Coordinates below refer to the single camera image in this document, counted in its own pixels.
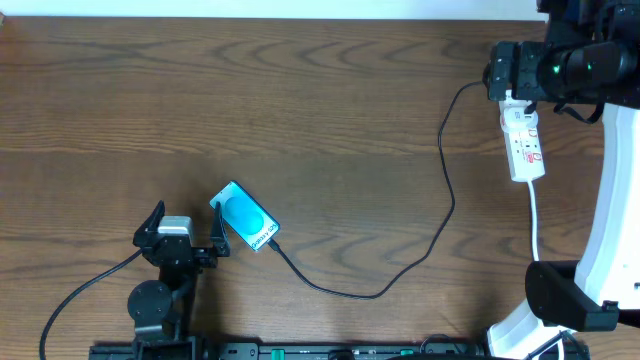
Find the black mount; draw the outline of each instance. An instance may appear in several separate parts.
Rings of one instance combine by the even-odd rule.
[[[535,261],[527,268],[525,289],[533,314],[545,326],[581,331],[613,331],[618,323],[640,327],[638,310],[620,310],[615,301],[602,306],[574,281],[578,261]]]
[[[211,228],[211,248],[192,247],[190,234],[158,232],[164,217],[164,202],[158,202],[149,218],[133,236],[142,256],[160,268],[158,280],[136,286],[129,295],[129,315],[135,322],[135,360],[201,360],[215,348],[200,337],[188,336],[198,274],[215,268],[218,257],[231,254],[218,203]]]

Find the wooden table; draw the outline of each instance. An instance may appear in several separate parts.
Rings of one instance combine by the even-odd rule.
[[[450,203],[436,134],[498,40],[542,23],[8,18],[0,32],[0,358],[33,359],[69,292],[136,249],[156,202],[206,241],[209,199],[244,185],[317,283],[372,293],[420,257]],[[498,106],[460,98],[444,136],[456,212],[432,256],[384,297],[303,285],[231,235],[201,278],[193,328],[215,339],[418,342],[477,336],[524,297],[526,186],[509,178]],[[541,110],[543,259],[578,259],[602,166],[602,126]],[[143,259],[61,314],[50,359],[128,341]],[[584,336],[594,359],[637,359],[638,331]]]

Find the black cable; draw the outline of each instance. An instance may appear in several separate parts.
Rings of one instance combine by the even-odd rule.
[[[589,356],[586,354],[586,351],[584,350],[582,345],[580,345],[578,340],[576,340],[576,338],[573,337],[573,335],[571,335],[571,333],[568,330],[565,330],[565,331],[562,332],[562,337],[564,339],[567,339],[567,340],[571,341],[571,343],[573,344],[573,347],[576,348],[576,352],[578,353],[578,357],[582,358],[582,360],[589,360]]]
[[[447,222],[449,222],[451,215],[453,215],[453,210],[456,207],[456,198],[453,195],[453,187],[451,187],[451,181],[449,181],[449,174],[447,173],[447,166],[445,165],[445,161],[444,161],[444,153],[442,152],[442,133],[444,131],[445,125],[447,124],[447,119],[449,119],[449,115],[451,115],[451,110],[453,110],[453,106],[455,105],[456,100],[458,100],[458,96],[460,96],[460,93],[462,93],[462,91],[464,91],[466,88],[469,88],[475,85],[482,85],[482,81],[469,83],[461,87],[460,90],[458,90],[458,92],[456,93],[456,96],[453,97],[453,101],[451,102],[451,105],[449,106],[449,111],[447,111],[447,115],[445,115],[444,120],[442,120],[442,125],[440,126],[440,131],[438,132],[438,150],[440,151],[440,160],[442,162],[442,172],[444,173],[444,178],[447,181],[447,187],[449,188],[449,193],[451,194],[451,208],[449,209],[447,216],[445,216],[444,220],[442,221],[442,224],[440,224],[438,231],[436,231],[435,235],[433,236],[433,240],[431,240],[431,245],[429,245],[429,249],[427,249],[427,252],[424,254],[424,256],[422,256],[420,259],[416,260],[415,262],[409,264],[406,268],[400,271],[393,279],[391,279],[391,281],[389,281],[389,283],[387,284],[387,286],[384,287],[384,289],[380,290],[380,292],[373,295],[358,295],[358,294],[349,294],[345,292],[330,290],[312,283],[311,281],[309,281],[309,279],[307,279],[304,275],[302,275],[300,270],[298,270],[298,268],[291,262],[291,260],[289,260],[289,257],[282,251],[282,249],[280,249],[280,246],[275,241],[275,239],[271,239],[271,241],[269,241],[269,246],[271,246],[271,248],[275,252],[277,252],[278,254],[280,254],[280,256],[282,256],[284,261],[287,262],[291,270],[293,270],[293,272],[300,278],[300,280],[302,280],[302,282],[304,282],[314,290],[318,290],[327,294],[342,296],[342,297],[357,299],[357,300],[373,300],[384,295],[393,286],[393,284],[395,284],[396,281],[400,279],[402,275],[404,275],[407,271],[413,269],[415,266],[419,265],[421,262],[425,261],[429,257],[429,255],[431,254],[431,251],[433,250],[433,247],[436,244],[436,241],[438,240],[438,237],[440,236],[440,233],[442,232],[444,227],[447,225]]]
[[[562,340],[563,337],[564,337],[563,331],[558,332],[558,335],[556,335],[556,336],[552,337],[551,339],[547,340],[547,342],[545,342],[544,344],[540,345],[539,348],[537,348],[533,352],[529,353],[529,355],[527,355],[525,360],[533,360],[536,356],[545,353],[547,350],[551,349],[552,347],[558,346],[557,345],[558,340]]]
[[[69,294],[69,296],[67,296],[66,299],[64,299],[64,301],[62,303],[60,303],[60,305],[58,305],[58,308],[56,309],[56,311],[53,312],[53,314],[51,314],[51,317],[49,318],[49,321],[47,321],[47,325],[45,325],[44,329],[42,330],[42,336],[40,336],[40,360],[46,360],[47,359],[47,357],[45,356],[45,351],[44,351],[44,346],[45,346],[45,344],[47,342],[47,335],[49,335],[49,330],[51,330],[51,326],[53,325],[53,322],[56,321],[56,318],[58,317],[58,315],[60,315],[60,312],[62,311],[62,309],[64,309],[65,306],[67,306],[71,302],[71,300],[73,300],[73,298],[78,296],[78,294],[80,294],[84,289],[86,289],[89,286],[97,283],[98,281],[106,278],[107,276],[113,274],[114,272],[122,269],[127,264],[129,264],[130,262],[135,260],[138,256],[140,256],[140,254],[142,254],[142,250],[136,251],[135,254],[129,256],[129,258],[127,258],[125,261],[123,261],[120,264],[112,267],[111,269],[103,272],[102,274],[94,277],[93,279],[87,281],[86,283],[84,283],[84,285],[82,285],[79,288],[75,289],[71,294]]]
[[[456,345],[456,343],[453,342],[453,339],[451,339],[449,337],[449,335],[447,335],[447,334],[433,334],[433,335],[430,335],[429,337],[427,337],[426,339],[424,339],[422,344],[420,344],[420,349],[419,349],[420,350],[420,354],[422,354],[426,350],[427,344],[429,342],[431,342],[431,340],[433,340],[434,338],[445,338],[445,339],[449,340],[449,343],[451,343],[451,345],[453,345],[453,347],[456,348],[456,351],[458,352],[458,354],[462,354],[462,350],[460,350],[458,345]]]

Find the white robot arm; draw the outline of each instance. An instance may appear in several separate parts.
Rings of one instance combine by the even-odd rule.
[[[598,203],[574,281],[596,304],[615,301],[620,310],[635,310],[640,309],[640,110],[607,104],[603,123]],[[489,329],[488,346],[493,356],[524,359],[562,330],[545,326],[524,300]]]
[[[493,356],[524,359],[560,331],[640,327],[640,1],[538,0],[544,42],[500,42],[485,70],[489,99],[557,103],[588,124],[603,115],[605,155],[591,236],[579,262],[533,262],[527,298],[487,332]],[[583,119],[566,104],[594,104]]]

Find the white plug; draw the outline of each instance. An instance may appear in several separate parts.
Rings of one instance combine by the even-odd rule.
[[[515,100],[511,90],[499,102],[500,126],[504,131],[511,180],[529,182],[544,175],[542,149],[538,137],[538,113],[525,114],[531,101]]]

